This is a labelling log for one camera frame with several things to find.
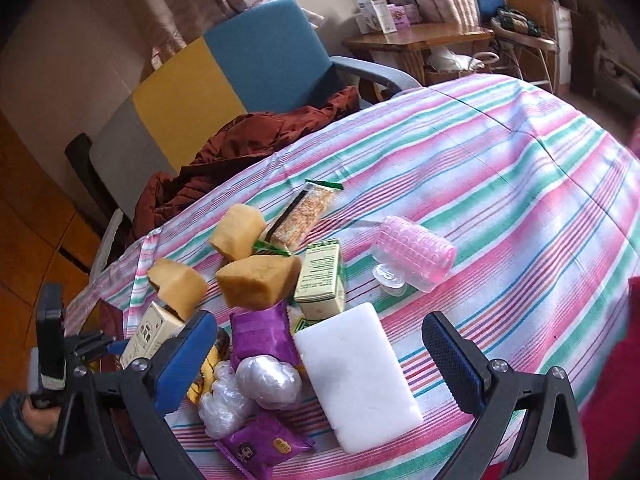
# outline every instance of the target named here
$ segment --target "wooden side table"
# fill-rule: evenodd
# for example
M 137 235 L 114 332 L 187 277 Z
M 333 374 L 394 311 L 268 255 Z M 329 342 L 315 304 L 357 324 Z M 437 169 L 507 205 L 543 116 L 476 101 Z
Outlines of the wooden side table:
M 479 40 L 490 40 L 493 35 L 488 28 L 465 27 L 459 23 L 419 23 L 391 34 L 363 34 L 352 40 L 345 40 L 342 44 L 359 59 L 371 60 L 371 50 L 399 54 L 404 71 L 424 86 L 423 50 L 469 41 L 473 44 Z

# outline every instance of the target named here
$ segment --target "blue gripper pad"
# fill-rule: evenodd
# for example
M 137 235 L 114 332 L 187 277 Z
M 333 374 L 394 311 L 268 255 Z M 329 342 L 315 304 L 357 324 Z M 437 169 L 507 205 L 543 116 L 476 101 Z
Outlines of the blue gripper pad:
M 450 329 L 455 332 L 461 342 L 464 339 L 456 332 L 449 321 L 444 319 Z M 478 417 L 484 410 L 484 385 L 476 373 L 476 368 L 465 357 L 465 353 L 447 332 L 438 317 L 427 314 L 422 322 L 422 342 L 433 362 L 442 374 L 451 395 L 455 399 L 460 411 Z
M 176 340 L 181 340 L 156 379 L 154 406 L 160 415 L 164 416 L 178 409 L 216 342 L 217 330 L 215 316 L 210 312 L 201 311 L 191 318 L 178 337 L 168 339 L 162 344 L 154 358 L 164 354 L 161 352 L 164 345 L 175 344 Z
M 117 341 L 114 341 L 109 346 L 107 346 L 107 352 L 114 355 L 122 355 L 128 343 L 128 339 L 119 339 Z

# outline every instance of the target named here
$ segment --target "white foam block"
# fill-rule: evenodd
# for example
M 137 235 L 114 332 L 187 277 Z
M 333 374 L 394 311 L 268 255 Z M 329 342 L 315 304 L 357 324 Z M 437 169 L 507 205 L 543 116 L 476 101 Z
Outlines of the white foam block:
M 305 328 L 294 338 L 344 452 L 381 446 L 422 424 L 372 304 Z

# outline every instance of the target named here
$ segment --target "brown jacket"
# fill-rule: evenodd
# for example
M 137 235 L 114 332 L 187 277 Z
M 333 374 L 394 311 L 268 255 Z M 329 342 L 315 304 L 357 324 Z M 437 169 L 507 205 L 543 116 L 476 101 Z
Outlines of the brown jacket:
M 262 112 L 236 117 L 207 141 L 176 178 L 172 180 L 166 173 L 151 177 L 136 205 L 128 244 L 252 164 L 357 110 L 358 91 L 349 86 L 320 109 L 305 106 L 285 114 Z

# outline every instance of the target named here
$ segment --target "purple wrapper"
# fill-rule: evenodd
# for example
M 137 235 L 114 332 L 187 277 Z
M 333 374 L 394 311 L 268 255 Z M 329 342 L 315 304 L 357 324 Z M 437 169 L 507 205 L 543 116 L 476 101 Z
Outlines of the purple wrapper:
M 230 320 L 234 371 L 240 361 L 257 355 L 271 355 L 293 367 L 300 366 L 300 356 L 289 331 L 286 301 L 266 310 L 232 312 Z
M 270 480 L 275 466 L 312 449 L 314 444 L 312 438 L 294 433 L 264 411 L 230 437 L 215 441 L 222 454 L 251 480 Z

